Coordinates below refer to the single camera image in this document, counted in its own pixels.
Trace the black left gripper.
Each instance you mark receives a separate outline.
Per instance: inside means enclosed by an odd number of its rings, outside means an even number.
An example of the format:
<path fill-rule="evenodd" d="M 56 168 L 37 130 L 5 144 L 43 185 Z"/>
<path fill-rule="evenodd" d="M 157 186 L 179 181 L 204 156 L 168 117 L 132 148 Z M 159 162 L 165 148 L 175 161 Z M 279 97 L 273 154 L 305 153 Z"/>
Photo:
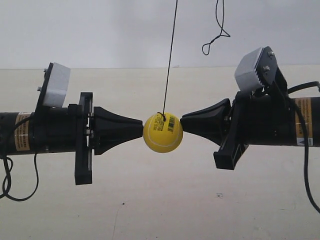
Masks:
<path fill-rule="evenodd" d="M 100 106 L 93 109 L 92 92 L 82 92 L 79 103 L 68 107 L 45 106 L 44 98 L 40 97 L 33 115 L 33 150 L 38 154 L 74 152 L 76 185 L 93 182 L 90 143 L 93 114 L 95 129 L 99 130 L 93 137 L 95 155 L 102 155 L 143 135 L 141 120 L 115 114 Z"/>

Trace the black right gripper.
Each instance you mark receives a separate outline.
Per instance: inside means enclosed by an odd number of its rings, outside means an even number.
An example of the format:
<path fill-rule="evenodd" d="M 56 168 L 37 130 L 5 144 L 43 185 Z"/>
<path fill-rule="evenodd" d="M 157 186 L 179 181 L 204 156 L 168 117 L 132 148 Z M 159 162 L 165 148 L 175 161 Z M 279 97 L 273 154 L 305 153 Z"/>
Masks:
<path fill-rule="evenodd" d="M 224 120 L 231 109 L 228 98 L 204 109 L 186 113 L 180 118 L 184 132 L 220 146 L 213 153 L 218 169 L 234 170 L 250 145 L 297 145 L 295 111 L 288 97 L 254 97 L 238 92 L 233 107 L 230 128 Z"/>

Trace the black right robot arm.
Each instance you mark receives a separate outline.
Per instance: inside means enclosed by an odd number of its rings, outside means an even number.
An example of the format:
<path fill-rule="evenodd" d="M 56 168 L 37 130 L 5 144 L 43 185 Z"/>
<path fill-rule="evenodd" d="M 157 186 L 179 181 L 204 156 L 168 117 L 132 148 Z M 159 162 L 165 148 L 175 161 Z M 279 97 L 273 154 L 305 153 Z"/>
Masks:
<path fill-rule="evenodd" d="M 274 98 L 237 93 L 202 110 L 185 114 L 180 119 L 184 132 L 219 145 L 214 152 L 218 169 L 234 170 L 250 145 L 303 146 L 303 127 L 296 109 L 301 111 L 308 145 L 320 145 L 319 97 Z"/>

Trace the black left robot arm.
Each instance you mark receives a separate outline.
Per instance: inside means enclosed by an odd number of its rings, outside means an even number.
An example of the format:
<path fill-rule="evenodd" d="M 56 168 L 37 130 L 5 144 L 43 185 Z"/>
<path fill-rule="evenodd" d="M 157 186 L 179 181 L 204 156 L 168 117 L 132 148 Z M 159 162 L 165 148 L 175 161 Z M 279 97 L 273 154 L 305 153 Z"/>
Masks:
<path fill-rule="evenodd" d="M 38 105 L 34 112 L 0 114 L 0 148 L 6 154 L 75 153 L 76 185 L 92 183 L 92 156 L 141 138 L 143 122 L 93 106 L 93 93 L 82 92 L 68 107 Z"/>

